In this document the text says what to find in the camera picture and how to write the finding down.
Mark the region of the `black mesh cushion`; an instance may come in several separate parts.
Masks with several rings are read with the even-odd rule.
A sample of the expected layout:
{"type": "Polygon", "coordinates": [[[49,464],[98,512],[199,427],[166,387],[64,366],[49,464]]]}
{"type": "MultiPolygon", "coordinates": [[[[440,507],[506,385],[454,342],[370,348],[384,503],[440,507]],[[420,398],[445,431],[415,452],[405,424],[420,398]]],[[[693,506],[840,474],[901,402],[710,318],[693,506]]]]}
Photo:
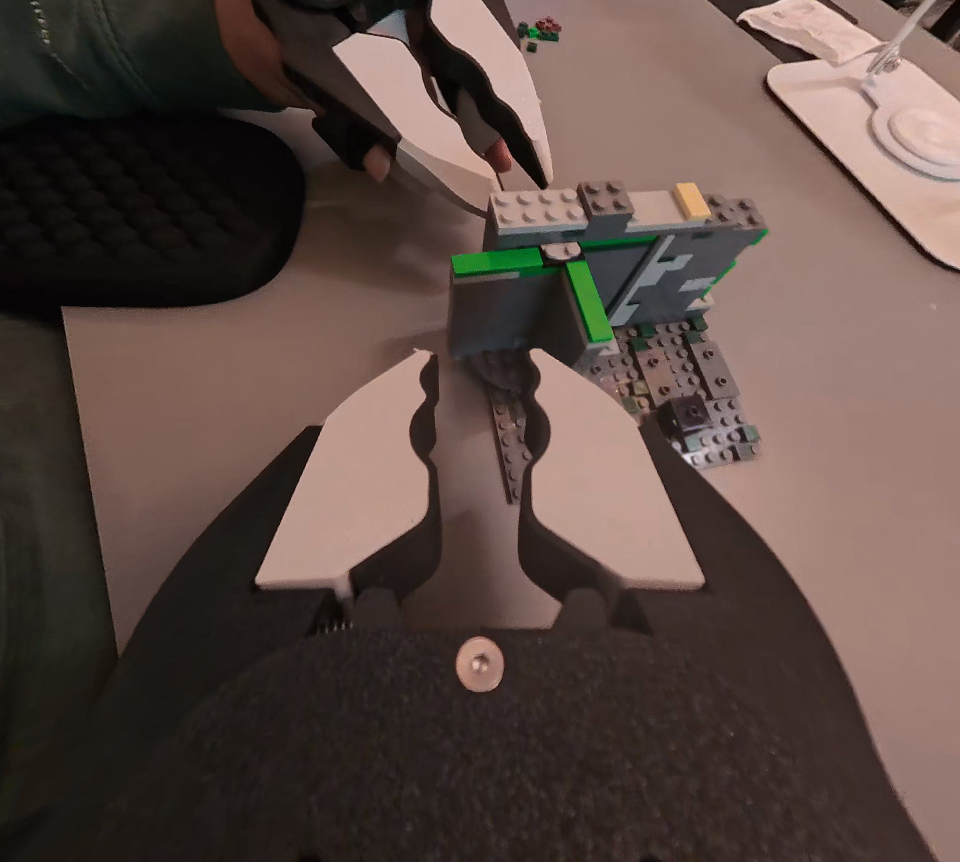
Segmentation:
{"type": "Polygon", "coordinates": [[[5,129],[2,310],[243,297],[290,259],[305,203],[293,151],[221,115],[50,117],[5,129]]]}

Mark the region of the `person's left hand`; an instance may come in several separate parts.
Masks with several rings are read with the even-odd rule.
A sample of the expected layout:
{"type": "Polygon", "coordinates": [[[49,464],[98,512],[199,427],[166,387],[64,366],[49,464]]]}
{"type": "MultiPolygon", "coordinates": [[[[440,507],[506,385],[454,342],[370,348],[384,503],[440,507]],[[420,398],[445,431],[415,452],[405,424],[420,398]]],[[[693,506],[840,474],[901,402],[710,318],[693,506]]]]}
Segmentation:
{"type": "Polygon", "coordinates": [[[252,0],[214,0],[224,50],[234,68],[258,92],[281,108],[324,110],[291,83],[283,69],[281,47],[258,18],[252,0]]]}

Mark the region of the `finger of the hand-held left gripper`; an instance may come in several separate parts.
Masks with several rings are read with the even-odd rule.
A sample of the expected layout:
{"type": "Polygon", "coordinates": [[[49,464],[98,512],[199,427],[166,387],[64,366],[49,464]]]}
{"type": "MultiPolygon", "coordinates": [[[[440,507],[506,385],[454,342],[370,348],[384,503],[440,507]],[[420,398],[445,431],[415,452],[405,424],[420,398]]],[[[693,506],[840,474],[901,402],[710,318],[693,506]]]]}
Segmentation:
{"type": "Polygon", "coordinates": [[[412,44],[461,130],[468,151],[484,167],[496,143],[534,184],[547,188],[553,162],[542,105],[511,19],[495,9],[503,0],[424,0],[412,44]]]}
{"type": "Polygon", "coordinates": [[[433,98],[408,46],[389,36],[355,33],[333,52],[399,136],[394,161],[401,174],[484,215],[498,176],[433,98]]]}

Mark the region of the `pile of green red bricks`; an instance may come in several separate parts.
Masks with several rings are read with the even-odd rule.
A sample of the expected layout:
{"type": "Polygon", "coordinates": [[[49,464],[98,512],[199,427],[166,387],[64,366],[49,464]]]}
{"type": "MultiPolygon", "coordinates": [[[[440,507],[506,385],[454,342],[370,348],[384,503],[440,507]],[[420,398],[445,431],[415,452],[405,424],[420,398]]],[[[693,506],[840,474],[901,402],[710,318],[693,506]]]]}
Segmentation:
{"type": "Polygon", "coordinates": [[[524,52],[536,53],[541,44],[558,44],[563,28],[551,16],[544,16],[534,24],[521,21],[516,26],[516,35],[524,52]]]}

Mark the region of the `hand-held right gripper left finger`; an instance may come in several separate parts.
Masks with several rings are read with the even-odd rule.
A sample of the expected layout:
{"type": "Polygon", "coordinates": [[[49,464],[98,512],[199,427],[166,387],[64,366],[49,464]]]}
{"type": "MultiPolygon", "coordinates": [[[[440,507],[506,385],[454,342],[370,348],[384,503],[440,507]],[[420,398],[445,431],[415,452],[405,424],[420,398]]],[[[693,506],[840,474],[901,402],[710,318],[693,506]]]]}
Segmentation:
{"type": "Polygon", "coordinates": [[[330,413],[257,571],[259,589],[329,589],[346,603],[383,588],[402,601],[436,572],[438,400],[438,358],[415,350],[330,413]]]}

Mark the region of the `person's left forearm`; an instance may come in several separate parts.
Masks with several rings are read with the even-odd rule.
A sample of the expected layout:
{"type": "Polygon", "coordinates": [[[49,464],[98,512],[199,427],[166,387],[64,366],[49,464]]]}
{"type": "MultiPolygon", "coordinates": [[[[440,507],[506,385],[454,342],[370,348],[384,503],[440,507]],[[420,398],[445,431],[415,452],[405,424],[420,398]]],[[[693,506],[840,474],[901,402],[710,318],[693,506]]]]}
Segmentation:
{"type": "Polygon", "coordinates": [[[272,105],[235,68],[214,0],[1,0],[1,127],[46,116],[272,105]]]}

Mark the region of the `grey green brick model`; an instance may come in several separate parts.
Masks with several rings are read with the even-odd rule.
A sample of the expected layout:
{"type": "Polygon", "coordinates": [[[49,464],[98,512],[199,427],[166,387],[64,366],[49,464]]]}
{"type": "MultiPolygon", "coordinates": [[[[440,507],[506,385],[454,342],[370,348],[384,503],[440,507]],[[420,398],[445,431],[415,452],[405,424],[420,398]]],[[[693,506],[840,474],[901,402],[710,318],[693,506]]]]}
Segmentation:
{"type": "Polygon", "coordinates": [[[483,249],[450,261],[448,349],[486,388],[502,481],[517,504],[532,459],[525,354],[541,348],[640,426],[654,416],[693,467],[756,459],[759,430],[709,335],[712,291],[769,231],[751,198],[692,183],[498,191],[483,249]]]}

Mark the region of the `white paper packet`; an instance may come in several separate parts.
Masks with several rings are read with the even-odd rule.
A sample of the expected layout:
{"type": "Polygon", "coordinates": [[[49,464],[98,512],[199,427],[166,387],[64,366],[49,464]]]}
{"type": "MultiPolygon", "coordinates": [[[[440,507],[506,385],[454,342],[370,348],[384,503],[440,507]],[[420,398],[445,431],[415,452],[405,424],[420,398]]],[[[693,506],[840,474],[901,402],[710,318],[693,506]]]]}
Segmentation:
{"type": "Polygon", "coordinates": [[[881,40],[817,0],[779,0],[749,8],[735,20],[834,67],[882,45],[881,40]]]}

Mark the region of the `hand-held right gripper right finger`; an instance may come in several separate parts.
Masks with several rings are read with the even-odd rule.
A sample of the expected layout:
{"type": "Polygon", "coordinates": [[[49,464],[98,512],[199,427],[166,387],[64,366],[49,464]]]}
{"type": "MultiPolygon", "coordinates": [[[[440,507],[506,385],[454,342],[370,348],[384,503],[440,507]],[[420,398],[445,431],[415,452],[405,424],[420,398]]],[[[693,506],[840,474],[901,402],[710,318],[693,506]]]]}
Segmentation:
{"type": "Polygon", "coordinates": [[[597,582],[696,591],[701,569],[639,425],[601,388],[529,351],[518,552],[548,592],[597,582]]]}

